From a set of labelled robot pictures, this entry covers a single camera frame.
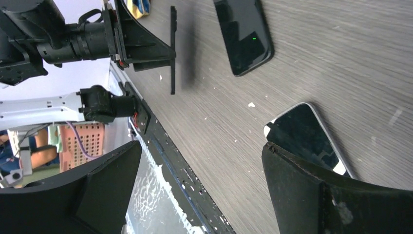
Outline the pink perforated basket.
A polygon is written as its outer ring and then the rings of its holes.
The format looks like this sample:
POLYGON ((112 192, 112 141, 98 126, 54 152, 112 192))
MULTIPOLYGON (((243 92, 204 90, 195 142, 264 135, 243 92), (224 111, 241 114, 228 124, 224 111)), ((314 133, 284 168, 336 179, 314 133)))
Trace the pink perforated basket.
POLYGON ((65 172, 103 154, 105 125, 102 123, 61 125, 60 172, 65 172))

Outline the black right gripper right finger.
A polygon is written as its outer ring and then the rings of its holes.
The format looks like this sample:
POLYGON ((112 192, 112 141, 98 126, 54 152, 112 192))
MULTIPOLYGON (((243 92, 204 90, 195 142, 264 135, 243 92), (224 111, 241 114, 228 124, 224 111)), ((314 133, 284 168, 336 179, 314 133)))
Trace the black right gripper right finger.
POLYGON ((410 234, 412 191, 341 176, 268 142, 264 173, 282 234, 410 234))

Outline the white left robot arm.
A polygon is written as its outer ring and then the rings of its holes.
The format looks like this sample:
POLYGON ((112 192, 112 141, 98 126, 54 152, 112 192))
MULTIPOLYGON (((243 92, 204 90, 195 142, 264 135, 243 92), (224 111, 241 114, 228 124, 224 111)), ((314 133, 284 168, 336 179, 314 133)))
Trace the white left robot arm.
POLYGON ((141 25, 122 0, 102 2, 67 24, 52 0, 0 3, 0 83, 15 86, 48 74, 44 63, 110 58, 121 70, 137 72, 168 66, 175 88, 177 11, 170 8, 170 42, 141 25))

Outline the white-edged smartphone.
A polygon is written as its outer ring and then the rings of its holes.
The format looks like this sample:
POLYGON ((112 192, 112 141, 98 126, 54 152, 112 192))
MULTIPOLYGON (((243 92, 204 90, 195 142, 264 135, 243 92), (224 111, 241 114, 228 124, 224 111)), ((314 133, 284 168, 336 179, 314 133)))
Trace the white-edged smartphone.
POLYGON ((263 127, 269 142, 341 176, 356 179, 315 106, 300 102, 263 127))

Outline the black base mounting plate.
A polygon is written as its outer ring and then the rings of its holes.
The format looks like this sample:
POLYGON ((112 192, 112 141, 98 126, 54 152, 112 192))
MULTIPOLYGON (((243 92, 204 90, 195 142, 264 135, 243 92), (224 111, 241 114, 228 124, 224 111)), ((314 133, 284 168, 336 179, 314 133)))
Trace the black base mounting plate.
POLYGON ((129 119, 130 125, 142 144, 142 150, 153 160, 162 187, 172 200, 183 224, 200 228, 203 234, 233 234, 234 230, 216 203, 206 191, 198 176, 170 139, 169 135, 140 97, 130 82, 125 90, 140 101, 137 116, 129 119))

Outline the small black smartphone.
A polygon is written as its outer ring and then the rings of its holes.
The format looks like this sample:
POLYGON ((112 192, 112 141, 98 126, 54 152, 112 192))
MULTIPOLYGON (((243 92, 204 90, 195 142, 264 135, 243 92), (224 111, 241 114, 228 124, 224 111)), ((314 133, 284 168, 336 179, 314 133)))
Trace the small black smartphone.
POLYGON ((273 58, 274 43, 260 0, 215 0, 214 6, 234 76, 273 58))

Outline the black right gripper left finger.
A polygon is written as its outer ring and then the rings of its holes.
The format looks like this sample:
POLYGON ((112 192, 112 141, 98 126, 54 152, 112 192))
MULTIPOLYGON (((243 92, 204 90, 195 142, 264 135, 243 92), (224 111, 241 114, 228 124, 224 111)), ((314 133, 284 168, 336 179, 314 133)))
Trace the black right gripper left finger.
POLYGON ((23 188, 1 189, 1 233, 121 233, 141 154, 141 144, 130 141, 23 188))

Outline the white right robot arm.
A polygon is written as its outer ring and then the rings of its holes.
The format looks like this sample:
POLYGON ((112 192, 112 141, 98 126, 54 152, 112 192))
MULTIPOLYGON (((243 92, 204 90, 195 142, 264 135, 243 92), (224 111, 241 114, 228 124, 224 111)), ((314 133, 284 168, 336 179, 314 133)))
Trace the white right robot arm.
MULTIPOLYGON (((101 86, 67 95, 2 102, 0 127, 63 121, 109 122, 148 107, 135 95, 101 86)), ((282 234, 410 234, 412 191, 354 179, 320 120, 305 102, 267 124, 264 173, 282 234)), ((142 147, 130 142, 96 160, 21 190, 2 189, 3 234, 118 234, 142 147)))

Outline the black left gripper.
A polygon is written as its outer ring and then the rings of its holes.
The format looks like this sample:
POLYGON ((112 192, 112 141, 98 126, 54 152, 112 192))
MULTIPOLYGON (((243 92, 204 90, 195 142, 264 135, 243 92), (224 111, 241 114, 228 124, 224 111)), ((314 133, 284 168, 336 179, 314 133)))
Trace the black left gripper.
POLYGON ((170 45, 141 25, 122 0, 102 2, 102 17, 109 48, 109 55, 121 70, 133 65, 134 71, 170 67, 171 95, 175 94, 175 33, 177 11, 170 7, 170 45))

